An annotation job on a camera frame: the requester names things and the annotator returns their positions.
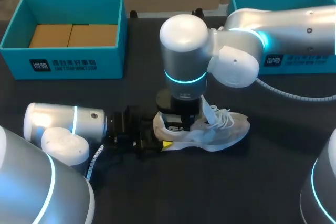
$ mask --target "white sneaker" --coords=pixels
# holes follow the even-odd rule
[[[250,129],[247,116],[210,106],[202,96],[203,115],[183,131],[177,115],[158,112],[154,118],[154,134],[161,141],[173,142],[167,151],[199,147],[209,152],[220,151],[242,140]]]

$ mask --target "glowing blue light ring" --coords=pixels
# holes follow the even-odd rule
[[[72,124],[72,134],[76,132],[76,126],[77,126],[77,106],[74,107],[74,117],[73,117],[73,124]]]
[[[49,161],[50,161],[50,165],[51,165],[51,181],[50,181],[50,187],[49,187],[49,191],[48,191],[48,194],[47,194],[47,198],[46,200],[44,201],[44,204],[40,210],[40,212],[38,213],[37,217],[35,218],[33,224],[38,224],[40,222],[40,220],[42,219],[44,213],[46,212],[47,210],[47,207],[50,203],[50,199],[51,199],[51,196],[53,195],[53,191],[54,191],[54,187],[55,187],[55,165],[54,165],[54,161],[53,159],[47,154],[48,158],[49,158]]]
[[[336,224],[336,221],[334,221],[334,219],[328,214],[328,212],[325,210],[325,208],[322,206],[319,198],[317,197],[316,191],[315,191],[315,187],[314,187],[314,181],[313,181],[313,175],[314,175],[314,169],[315,169],[315,165],[316,165],[317,160],[314,163],[313,169],[311,171],[311,188],[313,189],[313,194],[315,197],[315,200],[317,201],[317,204],[319,205],[319,207],[321,208],[321,210],[324,212],[324,214],[328,217],[328,219],[333,223]]]
[[[206,72],[205,72],[204,74],[202,74],[202,76],[198,77],[198,78],[195,79],[195,80],[192,80],[192,81],[179,81],[179,80],[175,80],[174,78],[170,77],[170,76],[167,74],[166,70],[165,70],[164,72],[165,72],[166,76],[167,76],[170,80],[172,80],[172,81],[174,81],[174,82],[177,82],[177,83],[180,83],[180,84],[190,84],[190,83],[194,83],[194,82],[196,82],[196,81],[201,80],[201,79],[202,79],[203,77],[205,77],[205,75],[206,75]]]
[[[261,35],[259,33],[257,33],[256,31],[252,30],[252,29],[246,29],[246,28],[231,28],[229,29],[229,31],[246,31],[250,34],[253,34],[255,36],[258,37],[258,39],[260,39],[261,43],[263,44],[263,48],[265,48],[265,42],[263,40],[263,38],[261,37]]]

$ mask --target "logo on box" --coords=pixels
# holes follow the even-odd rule
[[[266,56],[264,67],[279,67],[284,55],[268,55]]]
[[[50,72],[47,60],[29,60],[35,72]]]

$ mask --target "shoelace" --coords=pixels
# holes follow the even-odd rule
[[[215,105],[209,105],[204,96],[202,98],[203,114],[208,119],[208,129],[224,129],[232,127],[235,122],[230,115],[230,110],[218,109]]]
[[[227,109],[218,109],[217,106],[211,105],[210,108],[214,111],[216,114],[216,123],[211,124],[208,126],[209,129],[224,129],[224,128],[231,128],[234,124],[235,121],[233,120],[232,116],[230,115],[230,110]]]

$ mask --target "shoe sole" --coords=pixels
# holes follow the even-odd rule
[[[246,131],[246,133],[244,135],[242,135],[241,137],[239,137],[238,139],[229,142],[229,143],[225,143],[225,144],[220,144],[220,145],[205,145],[202,143],[195,143],[195,142],[173,142],[173,145],[167,149],[165,149],[165,151],[177,151],[177,150],[182,150],[184,148],[187,147],[198,147],[198,148],[202,148],[208,152],[218,152],[221,150],[224,150],[226,148],[229,148],[231,146],[233,146],[234,144],[238,143],[239,141],[241,141],[249,132],[250,130],[250,124],[248,126],[248,129]]]

